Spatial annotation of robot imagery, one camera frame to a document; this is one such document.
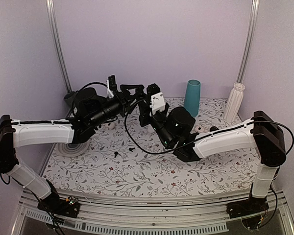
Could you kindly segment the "teal tall vase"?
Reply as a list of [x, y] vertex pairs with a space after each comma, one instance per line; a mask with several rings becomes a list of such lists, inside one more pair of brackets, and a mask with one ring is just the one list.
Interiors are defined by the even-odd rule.
[[198, 80], [189, 80], [187, 83], [184, 108], [191, 116], [196, 117], [199, 112], [201, 83]]

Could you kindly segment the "left aluminium frame post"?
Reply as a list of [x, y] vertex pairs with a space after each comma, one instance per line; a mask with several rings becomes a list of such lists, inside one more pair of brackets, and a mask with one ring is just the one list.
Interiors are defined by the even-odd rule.
[[54, 41], [55, 51], [57, 54], [58, 62], [60, 71], [64, 80], [64, 85], [66, 88], [67, 93], [70, 93], [72, 91], [71, 83], [69, 80], [64, 55], [62, 52], [61, 42], [60, 42], [60, 36], [59, 31], [57, 27], [57, 21], [56, 21], [56, 14], [55, 14], [55, 8], [54, 8], [54, 1], [53, 0], [46, 0], [46, 7], [47, 7], [47, 14], [51, 29], [51, 34]]

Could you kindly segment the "white ribbed vase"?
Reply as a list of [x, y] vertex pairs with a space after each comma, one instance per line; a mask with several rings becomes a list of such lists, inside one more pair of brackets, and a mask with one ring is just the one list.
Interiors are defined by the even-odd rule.
[[227, 105], [224, 112], [224, 119], [227, 122], [233, 122], [238, 113], [244, 96], [245, 85], [235, 82], [228, 97]]

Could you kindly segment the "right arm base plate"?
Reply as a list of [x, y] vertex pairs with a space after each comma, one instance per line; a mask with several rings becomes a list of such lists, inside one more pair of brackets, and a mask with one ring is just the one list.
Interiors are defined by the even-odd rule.
[[226, 212], [230, 218], [237, 218], [251, 215], [254, 213], [264, 212], [269, 209], [266, 199], [246, 199], [228, 203], [226, 205]]

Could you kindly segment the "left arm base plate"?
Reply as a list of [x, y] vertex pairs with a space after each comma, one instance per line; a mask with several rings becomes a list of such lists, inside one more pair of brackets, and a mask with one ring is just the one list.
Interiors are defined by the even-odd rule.
[[58, 195], [49, 195], [45, 199], [40, 199], [37, 208], [56, 215], [77, 218], [80, 203], [77, 197], [69, 196], [66, 199], [61, 199]]

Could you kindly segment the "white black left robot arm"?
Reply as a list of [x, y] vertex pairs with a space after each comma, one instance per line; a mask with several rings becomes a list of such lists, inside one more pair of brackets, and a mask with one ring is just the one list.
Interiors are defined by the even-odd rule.
[[17, 159], [15, 149], [46, 143], [85, 143], [99, 126], [117, 115], [124, 116], [144, 90], [143, 85], [110, 85], [108, 95], [103, 97], [92, 86], [90, 83], [71, 93], [74, 117], [41, 121], [12, 120], [9, 115], [0, 118], [0, 174], [31, 190], [52, 212], [62, 210], [62, 200], [51, 183]]

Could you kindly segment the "grey cup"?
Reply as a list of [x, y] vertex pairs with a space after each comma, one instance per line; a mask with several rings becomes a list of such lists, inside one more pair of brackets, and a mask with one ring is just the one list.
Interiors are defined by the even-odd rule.
[[72, 106], [75, 96], [76, 96], [75, 91], [69, 92], [64, 96], [64, 101], [69, 107]]

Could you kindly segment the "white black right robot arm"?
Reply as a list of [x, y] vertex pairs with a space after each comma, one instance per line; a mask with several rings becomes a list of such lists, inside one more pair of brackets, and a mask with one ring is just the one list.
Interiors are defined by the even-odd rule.
[[286, 161], [285, 127], [273, 121], [265, 112], [256, 111], [246, 121], [210, 131], [192, 133], [195, 118], [184, 107], [171, 111], [166, 104], [161, 111], [139, 104], [141, 126], [151, 125], [167, 152], [172, 152], [183, 162], [196, 162], [221, 152], [255, 148], [260, 165], [251, 186], [251, 197], [244, 201], [244, 210], [255, 213], [263, 204], [268, 189], [280, 166]]

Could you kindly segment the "white open earbud case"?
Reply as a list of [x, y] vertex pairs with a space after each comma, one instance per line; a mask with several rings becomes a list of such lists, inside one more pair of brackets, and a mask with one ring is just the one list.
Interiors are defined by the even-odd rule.
[[194, 130], [195, 130], [197, 133], [206, 133], [206, 132], [207, 132], [207, 130], [206, 130], [204, 127], [199, 126], [199, 125], [197, 125], [197, 126], [194, 128]]

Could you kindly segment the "aluminium frame post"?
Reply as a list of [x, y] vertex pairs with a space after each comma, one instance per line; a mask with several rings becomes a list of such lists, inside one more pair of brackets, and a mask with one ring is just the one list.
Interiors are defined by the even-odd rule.
[[244, 80], [245, 71], [246, 71], [247, 63], [249, 59], [249, 54], [252, 47], [253, 36], [255, 33], [256, 25], [257, 25], [259, 3], [260, 3], [259, 0], [251, 1], [251, 10], [250, 10], [250, 16], [249, 16], [247, 37], [246, 37], [243, 56], [242, 56], [242, 60], [241, 60], [241, 64], [240, 64], [240, 68], [238, 72], [238, 77], [237, 77], [238, 83], [243, 83], [243, 80]]
[[55, 51], [57, 54], [58, 62], [60, 71], [64, 80], [64, 85], [66, 88], [67, 93], [70, 93], [72, 91], [71, 83], [69, 80], [64, 55], [62, 52], [61, 42], [60, 42], [60, 36], [59, 31], [57, 27], [57, 21], [56, 21], [56, 14], [55, 14], [55, 8], [54, 8], [54, 1], [53, 0], [46, 0], [46, 7], [47, 7], [47, 14], [51, 29], [51, 34], [54, 41]]

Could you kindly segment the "right aluminium frame post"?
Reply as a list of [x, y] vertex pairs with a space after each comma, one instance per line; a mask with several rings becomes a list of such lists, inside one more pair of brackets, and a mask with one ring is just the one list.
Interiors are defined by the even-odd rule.
[[243, 80], [244, 80], [245, 71], [246, 71], [247, 63], [249, 59], [249, 54], [252, 47], [253, 36], [255, 33], [256, 25], [257, 25], [259, 3], [260, 3], [259, 0], [251, 1], [251, 10], [250, 10], [250, 16], [249, 16], [247, 37], [246, 37], [243, 56], [242, 56], [242, 60], [241, 60], [241, 64], [240, 64], [240, 68], [238, 72], [238, 77], [237, 77], [238, 83], [243, 83]]

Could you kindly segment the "white spiral plate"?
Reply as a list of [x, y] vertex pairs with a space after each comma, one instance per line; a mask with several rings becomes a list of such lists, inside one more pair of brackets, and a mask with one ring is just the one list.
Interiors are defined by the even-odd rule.
[[56, 154], [59, 156], [62, 156], [62, 157], [73, 158], [73, 157], [77, 157], [77, 156], [83, 154], [84, 152], [86, 152], [88, 147], [89, 147], [89, 142], [78, 143], [78, 144], [59, 143], [57, 145]]

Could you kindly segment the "aluminium front rail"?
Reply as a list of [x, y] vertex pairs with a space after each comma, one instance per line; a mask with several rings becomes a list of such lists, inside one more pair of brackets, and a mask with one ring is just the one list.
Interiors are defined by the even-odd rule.
[[231, 218], [228, 203], [248, 197], [248, 190], [184, 197], [124, 197], [59, 190], [81, 204], [77, 218], [63, 217], [62, 232], [94, 235], [294, 235], [294, 220], [283, 191], [267, 196], [264, 226], [252, 230], [243, 218]]

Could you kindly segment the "small black closed earbud case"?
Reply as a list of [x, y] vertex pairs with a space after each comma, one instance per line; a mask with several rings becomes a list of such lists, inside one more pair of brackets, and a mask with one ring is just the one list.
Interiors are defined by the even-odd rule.
[[218, 130], [218, 128], [215, 127], [215, 126], [212, 126], [212, 127], [210, 128], [210, 132], [217, 131], [217, 130]]

